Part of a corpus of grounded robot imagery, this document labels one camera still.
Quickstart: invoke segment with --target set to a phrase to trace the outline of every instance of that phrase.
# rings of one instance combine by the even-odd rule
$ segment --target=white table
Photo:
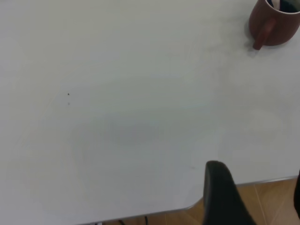
[[[182,209],[211,159],[236,183],[297,175],[300,34],[251,51],[254,4],[2,0],[1,223]]]

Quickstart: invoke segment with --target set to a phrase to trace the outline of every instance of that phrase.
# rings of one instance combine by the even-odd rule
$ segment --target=mug handle
[[[261,47],[264,45],[266,40],[268,39],[268,36],[270,35],[271,31],[276,25],[276,20],[274,18],[270,18],[267,20],[267,22],[264,23],[263,27],[259,31],[255,42],[253,44],[253,48],[255,50],[260,50]]]

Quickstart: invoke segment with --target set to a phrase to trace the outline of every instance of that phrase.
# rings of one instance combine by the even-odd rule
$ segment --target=cable
[[[147,217],[145,217],[145,222],[146,222],[146,225],[148,225],[148,218]],[[122,220],[119,220],[119,223],[121,225],[126,225]]]

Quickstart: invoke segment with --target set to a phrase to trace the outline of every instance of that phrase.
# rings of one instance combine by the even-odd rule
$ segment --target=wooden floor
[[[300,225],[293,207],[296,180],[239,187],[239,193],[257,225]],[[203,203],[189,210],[148,216],[149,225],[201,225]],[[126,225],[144,225],[143,217],[124,220]],[[120,225],[117,221],[104,225]]]

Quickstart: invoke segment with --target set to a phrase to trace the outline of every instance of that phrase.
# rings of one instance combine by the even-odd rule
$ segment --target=mug
[[[263,45],[280,45],[290,40],[300,25],[300,0],[285,0],[298,12],[287,13],[276,10],[267,0],[258,0],[249,19],[249,30],[255,39],[253,48]]]

